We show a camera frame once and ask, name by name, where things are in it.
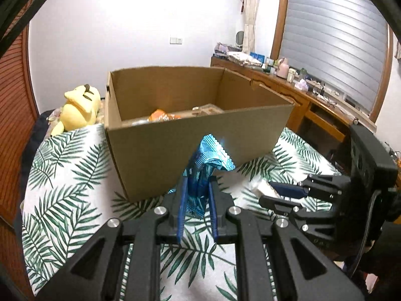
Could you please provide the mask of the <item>white wall switch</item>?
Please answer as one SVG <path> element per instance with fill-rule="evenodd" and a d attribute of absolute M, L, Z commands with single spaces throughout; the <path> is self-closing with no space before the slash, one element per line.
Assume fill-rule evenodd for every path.
<path fill-rule="evenodd" d="M 171 37 L 169 43 L 171 45 L 181 45 L 182 44 L 182 40 L 180 38 Z"/>

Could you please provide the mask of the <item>brown cardboard box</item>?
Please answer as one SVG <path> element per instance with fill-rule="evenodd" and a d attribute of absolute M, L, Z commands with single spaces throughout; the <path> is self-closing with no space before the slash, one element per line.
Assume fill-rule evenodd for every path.
<path fill-rule="evenodd" d="M 224 113 L 192 115 L 209 103 Z M 181 119 L 149 122 L 157 109 Z M 135 67 L 109 74 L 104 126 L 125 196 L 137 202 L 172 188 L 208 134 L 236 165 L 269 153 L 292 109 L 285 97 L 229 69 Z"/>

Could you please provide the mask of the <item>grey window blind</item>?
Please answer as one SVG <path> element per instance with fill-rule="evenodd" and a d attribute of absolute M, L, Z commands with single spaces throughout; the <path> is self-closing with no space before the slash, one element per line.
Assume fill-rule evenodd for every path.
<path fill-rule="evenodd" d="M 387 54 L 387 22 L 370 0 L 287 0 L 279 55 L 372 111 Z"/>

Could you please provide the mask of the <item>clear brown snack packet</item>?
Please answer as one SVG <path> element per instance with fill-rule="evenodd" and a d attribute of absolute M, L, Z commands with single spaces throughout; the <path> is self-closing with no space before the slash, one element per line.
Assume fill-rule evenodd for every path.
<path fill-rule="evenodd" d="M 208 116 L 224 113 L 224 110 L 214 104 L 209 103 L 206 105 L 193 107 L 191 113 L 193 116 Z"/>

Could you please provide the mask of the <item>white red snack packet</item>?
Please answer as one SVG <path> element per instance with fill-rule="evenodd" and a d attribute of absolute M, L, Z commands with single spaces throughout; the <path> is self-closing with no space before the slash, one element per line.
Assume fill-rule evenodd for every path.
<path fill-rule="evenodd" d="M 257 197 L 269 196 L 271 198 L 280 199 L 280 195 L 277 191 L 268 183 L 265 179 L 259 181 L 252 181 L 249 186 L 249 190 Z"/>

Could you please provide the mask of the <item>wooden slatted wardrobe door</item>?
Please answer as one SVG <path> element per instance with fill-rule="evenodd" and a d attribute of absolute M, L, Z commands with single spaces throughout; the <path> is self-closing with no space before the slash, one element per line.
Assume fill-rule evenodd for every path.
<path fill-rule="evenodd" d="M 22 152 L 38 117 L 31 87 L 25 28 L 1 58 L 1 268 L 26 300 L 33 293 L 26 274 L 17 226 Z"/>

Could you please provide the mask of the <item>blue foil snack packet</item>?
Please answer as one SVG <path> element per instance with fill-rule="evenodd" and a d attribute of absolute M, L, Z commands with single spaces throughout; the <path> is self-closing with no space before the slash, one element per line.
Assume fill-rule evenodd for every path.
<path fill-rule="evenodd" d="M 204 217 L 209 203 L 209 178 L 215 170 L 232 171 L 236 168 L 227 151 L 212 135 L 204 136 L 183 171 L 183 197 L 179 202 L 178 219 L 187 213 Z"/>

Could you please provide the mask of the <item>floral bed sheet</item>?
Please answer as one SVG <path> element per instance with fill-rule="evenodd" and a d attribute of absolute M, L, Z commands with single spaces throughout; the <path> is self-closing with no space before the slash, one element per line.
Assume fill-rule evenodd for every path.
<path fill-rule="evenodd" d="M 95 124 L 103 124 L 104 123 L 104 103 L 105 103 L 105 100 L 102 99 L 100 108 L 98 109 L 98 112 L 96 115 Z M 46 120 L 48 121 L 49 127 L 46 131 L 45 139 L 48 139 L 51 136 L 52 130 L 58 124 L 61 111 L 62 111 L 62 107 L 59 107 L 59 108 L 53 110 L 52 113 L 46 118 Z"/>

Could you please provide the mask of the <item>small white desk fan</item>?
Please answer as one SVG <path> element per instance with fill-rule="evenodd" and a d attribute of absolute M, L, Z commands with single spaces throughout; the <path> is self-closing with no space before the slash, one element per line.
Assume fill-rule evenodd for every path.
<path fill-rule="evenodd" d="M 235 37 L 236 48 L 242 50 L 244 41 L 244 31 L 238 31 Z"/>

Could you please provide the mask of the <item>orange white snack packet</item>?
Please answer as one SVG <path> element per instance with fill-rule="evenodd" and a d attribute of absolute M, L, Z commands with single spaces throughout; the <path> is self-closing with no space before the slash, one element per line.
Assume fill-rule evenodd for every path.
<path fill-rule="evenodd" d="M 161 109 L 157 109 L 147 118 L 147 120 L 149 122 L 166 122 L 166 121 L 178 120 L 178 119 L 181 119 L 181 116 L 171 114 L 171 113 L 166 113 L 165 111 L 163 111 Z"/>

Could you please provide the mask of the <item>folded floral cloth stack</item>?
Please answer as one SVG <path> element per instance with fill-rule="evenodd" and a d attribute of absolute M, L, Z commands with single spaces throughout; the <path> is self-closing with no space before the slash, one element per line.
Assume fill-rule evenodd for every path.
<path fill-rule="evenodd" d="M 262 62 L 244 52 L 230 51 L 227 52 L 226 55 L 228 56 L 228 60 L 235 62 L 241 66 L 252 66 L 252 67 L 262 66 Z"/>

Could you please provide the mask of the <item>green leaf pattern cloth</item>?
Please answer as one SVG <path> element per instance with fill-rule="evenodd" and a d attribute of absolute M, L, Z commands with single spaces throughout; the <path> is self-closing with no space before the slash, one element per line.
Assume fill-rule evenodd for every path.
<path fill-rule="evenodd" d="M 334 174 L 333 165 L 285 128 L 269 154 L 216 177 L 237 207 L 273 219 L 258 202 L 263 194 L 273 195 L 270 182 Z M 128 200 L 100 124 L 53 138 L 36 129 L 22 156 L 22 187 L 22 248 L 34 293 L 109 219 L 139 219 L 163 201 L 161 196 Z M 235 247 L 214 241 L 209 215 L 187 216 L 181 243 L 162 245 L 160 260 L 161 300 L 237 299 Z"/>

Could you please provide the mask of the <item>yellow pikachu plush toy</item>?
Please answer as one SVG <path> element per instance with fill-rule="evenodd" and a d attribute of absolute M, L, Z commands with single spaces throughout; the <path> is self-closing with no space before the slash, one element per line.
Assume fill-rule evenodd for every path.
<path fill-rule="evenodd" d="M 57 125 L 50 133 L 51 137 L 65 131 L 77 130 L 96 122 L 101 106 L 99 91 L 89 84 L 81 85 L 65 94 L 66 102 L 60 112 Z"/>

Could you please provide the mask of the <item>beige floral curtain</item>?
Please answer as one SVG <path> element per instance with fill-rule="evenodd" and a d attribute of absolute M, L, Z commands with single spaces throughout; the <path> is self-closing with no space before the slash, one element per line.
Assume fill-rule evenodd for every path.
<path fill-rule="evenodd" d="M 255 51 L 255 27 L 259 1 L 260 0 L 244 0 L 243 51 L 247 54 Z"/>

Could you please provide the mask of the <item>pink kettle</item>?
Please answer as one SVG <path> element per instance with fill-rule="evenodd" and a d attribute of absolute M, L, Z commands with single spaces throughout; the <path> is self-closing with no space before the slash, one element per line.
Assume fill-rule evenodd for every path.
<path fill-rule="evenodd" d="M 289 72 L 289 64 L 286 58 L 281 58 L 277 61 L 277 77 L 282 79 L 287 79 L 287 75 Z"/>

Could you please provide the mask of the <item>wooden sideboard cabinet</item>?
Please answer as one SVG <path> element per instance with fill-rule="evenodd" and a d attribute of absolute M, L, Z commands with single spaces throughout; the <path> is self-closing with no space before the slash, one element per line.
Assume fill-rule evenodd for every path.
<path fill-rule="evenodd" d="M 263 71 L 240 66 L 229 60 L 211 57 L 211 67 L 223 67 L 263 84 L 294 104 L 287 127 L 312 145 L 329 161 L 344 169 L 351 167 L 349 127 L 354 122 L 339 106 L 300 91 L 284 79 Z"/>

